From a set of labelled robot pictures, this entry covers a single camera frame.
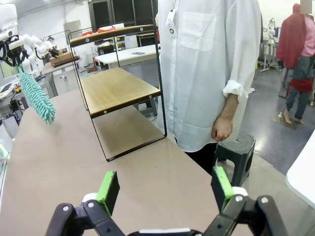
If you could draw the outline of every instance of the screw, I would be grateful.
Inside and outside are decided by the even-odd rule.
[[[240,201],[242,201],[243,200],[243,197],[242,196],[237,196],[236,198],[235,198],[235,201],[237,201],[237,202],[240,202]]]
[[[268,198],[263,197],[263,198],[261,199],[261,202],[262,202],[262,203],[267,203],[267,202],[268,202]]]

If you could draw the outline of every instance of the mannequin foot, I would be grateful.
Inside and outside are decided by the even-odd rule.
[[[290,121],[290,112],[287,109],[284,110],[283,116],[288,124],[292,124],[292,122]]]

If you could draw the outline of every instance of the white shirt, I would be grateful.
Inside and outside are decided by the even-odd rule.
[[[176,10],[177,37],[166,26]],[[160,65],[166,124],[186,152],[208,143],[229,93],[239,96],[232,139],[238,135],[259,54],[257,0],[159,0]],[[163,127],[161,100],[157,123]]]

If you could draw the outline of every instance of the person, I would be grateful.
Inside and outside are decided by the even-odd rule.
[[[167,129],[211,174],[217,142],[235,140],[244,115],[259,54],[258,1],[159,0],[158,18]]]
[[[276,57],[284,62],[287,68],[289,83],[286,108],[283,116],[291,124],[290,109],[299,93],[295,113],[298,122],[304,124],[302,117],[311,92],[313,91],[313,65],[315,54],[315,25],[311,16],[300,14],[300,4],[293,6],[293,13],[284,20],[281,26]]]

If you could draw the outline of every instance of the red jacket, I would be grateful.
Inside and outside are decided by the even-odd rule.
[[[300,4],[295,4],[293,14],[282,23],[276,58],[282,60],[287,68],[294,68],[303,51],[305,38],[305,19],[300,14]]]

